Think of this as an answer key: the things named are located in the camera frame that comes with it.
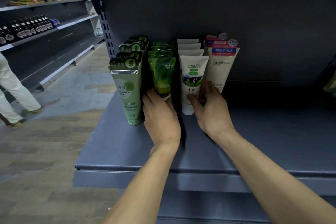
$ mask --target white pants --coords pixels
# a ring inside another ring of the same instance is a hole
[[[40,104],[36,101],[28,89],[22,86],[19,79],[12,72],[7,59],[0,52],[0,85],[15,97],[18,102],[28,111],[40,109]],[[4,93],[0,89],[0,113],[10,123],[18,122],[23,118],[17,115],[10,103],[7,101]]]

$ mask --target person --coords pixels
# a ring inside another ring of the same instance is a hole
[[[33,95],[26,89],[12,72],[7,59],[0,52],[0,85],[15,97],[26,109],[26,112],[38,114],[43,111],[41,105]],[[0,90],[0,113],[5,117],[13,129],[18,129],[23,125],[24,119],[16,114],[7,101],[5,94]]]
[[[336,209],[278,166],[234,129],[225,99],[205,82],[202,106],[188,95],[200,128],[229,156],[272,223],[336,223]],[[149,159],[112,207],[103,224],[154,224],[181,128],[171,99],[154,90],[143,96],[145,127],[154,142]]]

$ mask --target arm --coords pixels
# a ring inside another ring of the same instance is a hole
[[[212,82],[206,82],[206,91],[204,107],[188,95],[198,124],[226,152],[270,220],[275,224],[336,223],[332,205],[236,132],[226,101]]]
[[[154,90],[143,97],[145,127],[154,142],[147,162],[138,171],[103,224],[155,224],[170,165],[177,152],[181,127],[171,103]]]

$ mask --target white cap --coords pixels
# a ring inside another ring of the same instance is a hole
[[[182,112],[185,115],[193,115],[194,114],[194,109],[182,108]]]

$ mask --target sneaker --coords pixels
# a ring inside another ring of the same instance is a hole
[[[34,110],[34,111],[26,110],[26,112],[30,113],[30,114],[39,114],[39,113],[43,112],[43,108],[41,107],[40,109],[37,109],[37,110]]]
[[[10,124],[10,126],[12,127],[12,129],[17,130],[23,126],[23,123],[24,123],[24,120],[22,119],[22,120],[19,120],[18,122],[14,122]]]

